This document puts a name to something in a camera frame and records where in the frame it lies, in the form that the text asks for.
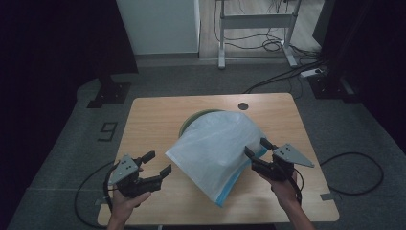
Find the human hand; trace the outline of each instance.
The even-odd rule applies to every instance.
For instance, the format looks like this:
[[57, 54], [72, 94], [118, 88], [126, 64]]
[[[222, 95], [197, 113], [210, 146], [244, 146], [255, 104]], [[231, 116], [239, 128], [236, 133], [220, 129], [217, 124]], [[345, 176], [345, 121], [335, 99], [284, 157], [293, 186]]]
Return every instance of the human hand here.
[[[271, 184], [272, 191], [277, 196], [278, 202], [283, 209], [286, 209], [286, 207], [292, 203], [298, 202], [296, 192], [288, 180], [274, 181], [260, 173], [259, 176]], [[295, 182], [297, 181], [297, 177], [296, 171], [293, 172], [292, 178]]]
[[108, 222], [108, 230], [124, 229], [125, 223], [128, 221], [135, 207], [146, 201], [151, 196], [151, 192], [146, 192], [134, 198], [128, 198], [113, 187], [113, 210], [111, 212], [110, 221]]
[[[310, 222], [310, 219], [307, 217], [301, 205], [299, 204], [298, 200], [296, 199], [295, 189], [288, 180], [274, 181], [262, 174], [259, 175], [271, 184], [272, 191], [274, 191], [275, 195], [277, 196], [278, 202], [286, 212], [290, 222], [292, 222], [296, 230], [315, 229], [313, 224]], [[292, 178], [296, 183], [298, 178], [296, 172], [293, 172]]]

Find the black base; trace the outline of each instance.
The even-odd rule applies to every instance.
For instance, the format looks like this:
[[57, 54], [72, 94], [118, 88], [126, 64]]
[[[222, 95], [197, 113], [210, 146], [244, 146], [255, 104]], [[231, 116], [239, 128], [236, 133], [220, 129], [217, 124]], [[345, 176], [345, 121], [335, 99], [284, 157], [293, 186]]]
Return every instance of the black base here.
[[345, 103], [360, 103], [355, 94], [351, 94], [342, 83], [334, 87], [327, 87], [326, 77], [307, 78], [316, 99], [340, 99]]
[[131, 83], [113, 83], [102, 85], [94, 101], [87, 108], [101, 108], [104, 104], [123, 104], [128, 94]]

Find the metal stand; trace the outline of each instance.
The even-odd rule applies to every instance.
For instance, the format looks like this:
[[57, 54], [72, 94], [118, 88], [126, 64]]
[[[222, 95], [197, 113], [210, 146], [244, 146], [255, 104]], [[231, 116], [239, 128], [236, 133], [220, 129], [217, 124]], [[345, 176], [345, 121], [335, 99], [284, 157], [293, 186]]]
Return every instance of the metal stand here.
[[281, 45], [286, 55], [289, 65], [294, 68], [298, 66], [295, 58], [292, 55], [290, 48], [290, 39], [292, 38], [293, 29], [295, 28], [296, 19], [298, 18], [299, 7], [302, 0], [298, 0], [295, 10], [292, 14], [287, 13], [271, 13], [259, 15], [225, 15], [224, 0], [221, 0], [220, 13], [220, 41], [218, 45], [218, 68], [224, 69], [225, 51], [224, 51], [224, 30], [226, 29], [253, 29], [253, 28], [287, 28], [285, 40], [281, 41]]
[[101, 108], [104, 104], [124, 104], [131, 83], [114, 82], [110, 76], [99, 78], [101, 89], [94, 101], [90, 101], [87, 108]]
[[361, 103], [345, 78], [331, 84], [327, 77], [309, 77], [308, 83], [316, 99], [341, 99], [344, 103]]

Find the cable on floor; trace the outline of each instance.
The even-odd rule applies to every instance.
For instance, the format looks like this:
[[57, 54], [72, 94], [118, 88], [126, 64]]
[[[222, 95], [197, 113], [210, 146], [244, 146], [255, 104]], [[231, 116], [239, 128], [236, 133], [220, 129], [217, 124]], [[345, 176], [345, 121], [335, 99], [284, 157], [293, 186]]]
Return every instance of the cable on floor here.
[[365, 157], [365, 158], [370, 159], [370, 160], [375, 164], [375, 166], [379, 169], [379, 172], [380, 172], [379, 180], [378, 180], [378, 182], [376, 182], [374, 185], [372, 185], [369, 189], [366, 189], [366, 190], [364, 190], [364, 191], [362, 191], [362, 192], [358, 192], [358, 193], [350, 193], [350, 192], [338, 190], [338, 189], [336, 189], [336, 188], [333, 188], [333, 187], [331, 187], [331, 186], [328, 186], [332, 191], [337, 192], [337, 193], [339, 193], [339, 194], [347, 195], [347, 196], [360, 196], [360, 195], [365, 195], [365, 194], [367, 194], [367, 193], [372, 192], [372, 191], [375, 190], [379, 185], [382, 184], [383, 179], [384, 179], [384, 172], [383, 172], [382, 167], [381, 167], [372, 157], [368, 156], [368, 155], [365, 154], [365, 153], [356, 152], [356, 151], [344, 152], [344, 153], [335, 155], [335, 156], [333, 156], [333, 157], [330, 157], [328, 160], [324, 161], [323, 163], [320, 163], [320, 167], [322, 167], [323, 165], [325, 165], [325, 163], [330, 162], [330, 161], [333, 160], [333, 159], [336, 159], [336, 158], [339, 158], [339, 157], [343, 157], [343, 156], [345, 156], [345, 155], [360, 155], [360, 156], [363, 156], [363, 157]]
[[77, 216], [77, 218], [84, 223], [85, 225], [89, 226], [89, 227], [94, 227], [94, 228], [98, 228], [98, 229], [105, 229], [105, 227], [100, 226], [100, 225], [96, 225], [93, 223], [88, 222], [87, 220], [85, 220], [80, 214], [79, 214], [79, 210], [78, 210], [78, 197], [79, 197], [79, 192], [81, 190], [81, 188], [83, 187], [83, 185], [96, 173], [98, 173], [99, 171], [101, 171], [102, 169], [104, 169], [105, 167], [113, 164], [114, 161], [110, 161], [107, 164], [101, 166], [100, 168], [98, 168], [97, 170], [95, 170], [94, 172], [92, 172], [90, 175], [88, 175], [86, 177], [86, 179], [83, 180], [83, 182], [81, 182], [81, 184], [79, 185], [76, 194], [75, 194], [75, 201], [74, 201], [74, 208], [75, 208], [75, 215]]
[[273, 82], [276, 82], [276, 81], [283, 81], [283, 80], [288, 80], [288, 79], [297, 77], [297, 76], [299, 76], [303, 71], [306, 71], [306, 70], [315, 68], [316, 66], [322, 65], [322, 64], [324, 64], [324, 63], [325, 63], [325, 62], [324, 62], [323, 60], [316, 60], [316, 61], [314, 61], [314, 62], [312, 62], [312, 63], [309, 63], [309, 64], [306, 64], [306, 65], [300, 66], [300, 67], [297, 68], [297, 69], [289, 70], [289, 71], [287, 71], [287, 72], [278, 74], [277, 76], [274, 76], [274, 77], [272, 77], [272, 78], [270, 78], [270, 79], [268, 79], [268, 80], [261, 81], [261, 82], [255, 84], [255, 85], [249, 87], [248, 89], [246, 89], [246, 90], [245, 90], [244, 92], [242, 92], [242, 93], [243, 93], [243, 94], [249, 94], [249, 93], [251, 93], [251, 92], [252, 92], [255, 88], [257, 88], [257, 87], [264, 86], [264, 85], [266, 85], [266, 84], [273, 83]]

